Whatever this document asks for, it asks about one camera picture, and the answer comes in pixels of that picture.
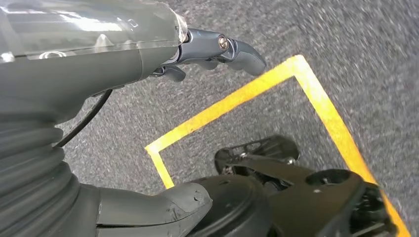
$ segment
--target bolt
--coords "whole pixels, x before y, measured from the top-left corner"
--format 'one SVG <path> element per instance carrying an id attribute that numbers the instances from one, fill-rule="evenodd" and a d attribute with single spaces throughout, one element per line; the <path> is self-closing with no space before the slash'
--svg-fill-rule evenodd
<path id="1" fill-rule="evenodd" d="M 218 45 L 222 50 L 228 49 L 228 40 L 225 36 L 218 37 Z"/>
<path id="2" fill-rule="evenodd" d="M 294 164 L 295 163 L 295 159 L 294 158 L 288 158 L 288 162 L 287 164 Z"/>

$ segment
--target plastic cover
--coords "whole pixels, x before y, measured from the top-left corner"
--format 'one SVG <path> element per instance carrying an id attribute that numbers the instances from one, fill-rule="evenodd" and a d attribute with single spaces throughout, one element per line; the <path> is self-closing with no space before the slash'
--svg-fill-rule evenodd
<path id="1" fill-rule="evenodd" d="M 0 0 L 0 63 L 178 46 L 187 30 L 149 0 Z"/>

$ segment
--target floor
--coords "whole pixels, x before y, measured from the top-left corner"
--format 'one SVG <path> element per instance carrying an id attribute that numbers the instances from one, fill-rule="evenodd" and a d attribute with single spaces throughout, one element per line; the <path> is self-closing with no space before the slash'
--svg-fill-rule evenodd
<path id="1" fill-rule="evenodd" d="M 412 236 L 419 231 L 419 2 L 181 0 L 167 3 L 191 28 L 257 48 L 271 69 L 301 54 Z M 113 93 L 66 147 L 82 182 L 155 194 L 165 187 L 145 147 L 254 78 L 219 66 L 183 67 L 175 83 L 149 78 Z M 96 99 L 89 99 L 68 131 Z M 241 104 L 160 152 L 176 183 L 215 174 L 214 153 L 272 134 L 293 138 L 301 165 L 346 165 L 296 80 Z"/>

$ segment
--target black cable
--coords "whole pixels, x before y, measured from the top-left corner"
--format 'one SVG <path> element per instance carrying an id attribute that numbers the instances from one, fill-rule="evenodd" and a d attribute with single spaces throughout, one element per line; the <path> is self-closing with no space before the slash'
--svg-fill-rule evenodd
<path id="1" fill-rule="evenodd" d="M 89 113 L 73 128 L 69 133 L 67 133 L 61 141 L 55 144 L 54 147 L 64 147 L 71 139 L 73 139 L 80 131 L 86 127 L 89 122 L 96 116 L 96 114 L 100 111 L 103 105 L 108 100 L 109 96 L 111 95 L 112 90 L 109 89 L 105 91 L 105 93 L 100 97 L 99 101 L 91 108 Z"/>

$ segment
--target yellow floor marking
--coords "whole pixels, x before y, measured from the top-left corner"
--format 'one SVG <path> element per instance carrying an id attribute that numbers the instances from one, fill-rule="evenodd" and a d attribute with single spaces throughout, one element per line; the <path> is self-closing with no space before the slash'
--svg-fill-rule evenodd
<path id="1" fill-rule="evenodd" d="M 349 169 L 358 173 L 365 181 L 377 183 L 365 164 L 345 123 L 314 75 L 307 61 L 302 55 L 297 55 L 287 59 L 284 63 L 249 82 L 146 147 L 166 188 L 171 188 L 174 184 L 159 155 L 161 150 L 211 121 L 214 121 L 238 105 L 251 100 L 293 76 L 301 85 Z M 397 236 L 411 236 L 396 209 L 388 200 L 384 192 L 382 192 L 382 194 L 384 196 L 387 211 L 394 224 L 398 227 L 399 233 Z"/>

